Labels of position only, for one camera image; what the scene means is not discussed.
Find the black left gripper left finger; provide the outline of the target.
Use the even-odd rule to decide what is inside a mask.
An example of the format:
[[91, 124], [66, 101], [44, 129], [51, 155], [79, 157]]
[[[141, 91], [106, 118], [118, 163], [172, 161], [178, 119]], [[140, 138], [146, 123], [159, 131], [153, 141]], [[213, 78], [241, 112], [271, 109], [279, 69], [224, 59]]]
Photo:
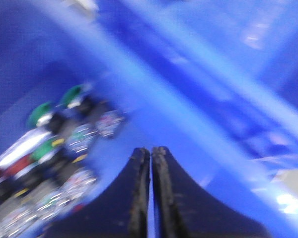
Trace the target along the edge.
[[150, 152], [135, 148], [113, 182], [92, 202], [54, 222], [46, 238], [146, 238]]

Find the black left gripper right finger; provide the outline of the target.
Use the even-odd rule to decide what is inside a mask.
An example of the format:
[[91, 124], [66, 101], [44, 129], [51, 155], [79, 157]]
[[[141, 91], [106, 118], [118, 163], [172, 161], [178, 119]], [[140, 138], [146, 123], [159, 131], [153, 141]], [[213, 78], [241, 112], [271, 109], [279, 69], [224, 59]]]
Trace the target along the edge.
[[269, 238], [259, 222], [200, 187], [165, 146], [151, 152], [155, 232], [158, 238]]

